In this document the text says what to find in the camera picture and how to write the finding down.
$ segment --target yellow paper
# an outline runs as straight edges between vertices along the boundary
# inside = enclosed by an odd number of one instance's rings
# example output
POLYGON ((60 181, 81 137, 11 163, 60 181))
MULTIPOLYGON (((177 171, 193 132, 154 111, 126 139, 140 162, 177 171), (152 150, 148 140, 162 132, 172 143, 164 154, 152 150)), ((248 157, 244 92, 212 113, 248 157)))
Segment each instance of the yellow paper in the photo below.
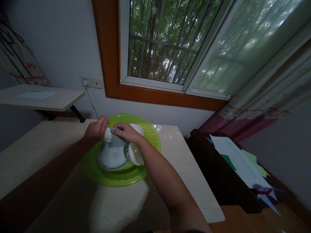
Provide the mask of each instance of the yellow paper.
POLYGON ((252 162, 252 164, 256 167, 256 169, 259 171, 260 175, 262 175, 264 178, 267 177, 267 172, 264 170, 264 168, 257 164, 257 157, 245 150, 242 149, 242 152, 248 157, 248 159, 252 162))

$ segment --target charging cable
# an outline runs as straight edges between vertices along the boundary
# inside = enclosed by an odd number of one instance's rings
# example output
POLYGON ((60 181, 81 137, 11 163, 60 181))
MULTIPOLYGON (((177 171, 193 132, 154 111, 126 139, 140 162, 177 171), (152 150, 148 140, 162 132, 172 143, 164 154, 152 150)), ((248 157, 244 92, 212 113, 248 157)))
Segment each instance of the charging cable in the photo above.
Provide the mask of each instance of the charging cable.
POLYGON ((84 83, 84 85, 86 85, 86 86, 84 86, 84 89, 86 90, 87 95, 88 95, 88 97, 90 98, 91 105, 92 105, 92 107, 93 107, 93 109, 94 109, 94 111, 95 111, 96 117, 97 117, 97 119, 98 119, 99 117, 98 117, 98 115, 97 115, 97 111, 96 111, 96 109, 95 109, 95 107, 94 107, 94 105, 93 105, 91 96, 90 96, 90 94, 88 93, 88 90, 87 90, 87 81, 85 80, 83 83, 84 83))

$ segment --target white wall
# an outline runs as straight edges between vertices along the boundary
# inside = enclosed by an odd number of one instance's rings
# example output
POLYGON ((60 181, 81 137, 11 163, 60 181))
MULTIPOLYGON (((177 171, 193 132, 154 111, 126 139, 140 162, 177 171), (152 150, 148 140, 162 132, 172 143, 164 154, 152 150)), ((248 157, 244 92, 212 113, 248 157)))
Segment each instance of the white wall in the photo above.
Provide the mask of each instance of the white wall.
MULTIPOLYGON (((8 73, 0 66, 0 89, 14 86, 8 73)), ((41 122, 38 113, 30 109, 0 107, 0 152, 41 122)))
POLYGON ((311 101, 240 142, 311 210, 311 101))
MULTIPOLYGON (((79 75, 102 79, 91 0, 11 0, 4 12, 53 87, 84 91, 79 75)), ((214 113, 106 98, 104 89, 90 88, 89 93, 99 115, 135 114, 152 124, 176 125, 184 136, 214 113)), ((75 106, 96 118, 87 95, 75 106)))

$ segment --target curtain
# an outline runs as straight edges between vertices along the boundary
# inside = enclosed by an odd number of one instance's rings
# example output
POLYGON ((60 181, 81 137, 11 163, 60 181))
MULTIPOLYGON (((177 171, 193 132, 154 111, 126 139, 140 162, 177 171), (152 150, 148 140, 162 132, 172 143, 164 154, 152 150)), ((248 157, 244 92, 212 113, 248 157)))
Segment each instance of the curtain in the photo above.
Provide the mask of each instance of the curtain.
POLYGON ((17 84, 51 86, 23 38, 3 21, 0 23, 0 63, 17 84))
POLYGON ((311 98, 311 42, 304 44, 270 77, 254 77, 203 126, 239 142, 294 111, 311 98))

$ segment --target wooden floor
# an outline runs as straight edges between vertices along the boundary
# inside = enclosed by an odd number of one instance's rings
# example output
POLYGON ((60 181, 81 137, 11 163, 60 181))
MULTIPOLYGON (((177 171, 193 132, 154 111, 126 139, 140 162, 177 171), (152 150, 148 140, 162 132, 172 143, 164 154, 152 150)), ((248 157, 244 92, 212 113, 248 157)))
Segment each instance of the wooden floor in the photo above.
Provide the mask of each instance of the wooden floor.
MULTIPOLYGON (((285 204, 275 206, 281 216, 271 208, 264 209, 259 214, 246 214, 238 205, 224 205, 221 209, 226 217, 224 222, 212 223, 213 233, 286 233, 311 232, 310 229, 285 204)), ((157 231, 170 233, 170 230, 157 231)))

